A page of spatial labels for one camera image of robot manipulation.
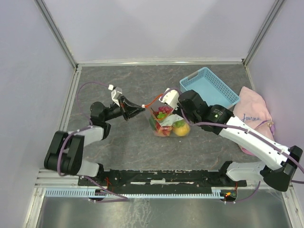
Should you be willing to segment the green grape bunch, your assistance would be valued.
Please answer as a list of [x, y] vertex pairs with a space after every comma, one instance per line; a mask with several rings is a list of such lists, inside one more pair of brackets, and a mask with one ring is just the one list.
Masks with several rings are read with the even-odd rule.
[[157, 116], [157, 122], [161, 127], [173, 126], [178, 121], [183, 121], [184, 119], [177, 114], [159, 114]]

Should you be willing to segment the yellow mango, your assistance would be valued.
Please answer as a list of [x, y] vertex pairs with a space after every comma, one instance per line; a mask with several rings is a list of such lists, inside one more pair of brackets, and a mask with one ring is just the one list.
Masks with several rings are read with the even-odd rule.
[[178, 136], [178, 137], [183, 137], [189, 134], [190, 132], [190, 126], [185, 123], [183, 126], [180, 127], [174, 127], [172, 131]]

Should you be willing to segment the purple grape bunch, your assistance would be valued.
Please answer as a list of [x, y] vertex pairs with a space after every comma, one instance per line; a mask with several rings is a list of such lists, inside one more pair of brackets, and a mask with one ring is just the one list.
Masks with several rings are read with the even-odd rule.
[[158, 112], [162, 113], [162, 114], [168, 114], [171, 112], [171, 110], [172, 110], [172, 108], [168, 107], [168, 106], [161, 106], [158, 108]]

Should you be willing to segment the clear orange zip top bag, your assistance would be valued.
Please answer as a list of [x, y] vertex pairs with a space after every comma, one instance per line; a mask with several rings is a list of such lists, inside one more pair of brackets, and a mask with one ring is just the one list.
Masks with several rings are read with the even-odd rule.
[[150, 103], [143, 104], [146, 118], [155, 136], [158, 137], [184, 137], [190, 132], [190, 125], [174, 109], [159, 99], [159, 94]]

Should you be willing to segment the red strawberry bunch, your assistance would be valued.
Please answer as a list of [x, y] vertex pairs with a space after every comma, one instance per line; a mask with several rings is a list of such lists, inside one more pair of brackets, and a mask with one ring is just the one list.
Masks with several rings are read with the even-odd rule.
[[159, 123], [157, 122], [157, 116], [158, 116], [159, 114], [162, 114], [162, 113], [153, 112], [153, 113], [152, 113], [152, 116], [151, 116], [152, 128], [153, 128], [153, 130], [154, 130], [155, 135], [156, 135], [156, 136], [159, 136], [159, 137], [167, 137], [167, 136], [170, 136], [171, 130], [172, 130], [172, 126], [161, 127], [161, 126], [159, 125]]

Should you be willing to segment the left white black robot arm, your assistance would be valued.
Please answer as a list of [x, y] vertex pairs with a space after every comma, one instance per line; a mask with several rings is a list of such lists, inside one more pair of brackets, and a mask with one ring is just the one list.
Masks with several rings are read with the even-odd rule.
[[122, 116], [126, 121], [145, 111], [145, 108], [130, 102], [125, 96], [118, 98], [110, 107], [94, 102], [90, 107], [90, 125], [71, 132], [55, 132], [44, 167], [59, 175], [88, 176], [94, 185], [105, 180], [103, 165], [83, 158], [84, 148], [106, 139], [111, 125], [107, 122]]

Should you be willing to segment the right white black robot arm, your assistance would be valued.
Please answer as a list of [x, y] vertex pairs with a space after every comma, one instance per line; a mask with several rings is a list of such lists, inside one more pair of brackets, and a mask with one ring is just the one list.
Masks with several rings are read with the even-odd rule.
[[218, 181], [228, 186], [234, 181], [264, 181], [269, 187], [286, 192], [300, 167], [302, 149], [281, 145], [246, 125], [221, 105], [207, 105], [194, 90], [179, 94], [178, 109], [186, 120], [202, 130], [229, 139], [254, 154], [260, 161], [231, 162], [218, 173]]

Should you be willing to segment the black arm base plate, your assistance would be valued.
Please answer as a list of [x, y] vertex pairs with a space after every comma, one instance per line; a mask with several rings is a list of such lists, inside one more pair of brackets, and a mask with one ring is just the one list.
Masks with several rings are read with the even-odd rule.
[[92, 180], [114, 193], [210, 193], [213, 187], [247, 186], [245, 180], [235, 182], [223, 171], [208, 170], [109, 170]]

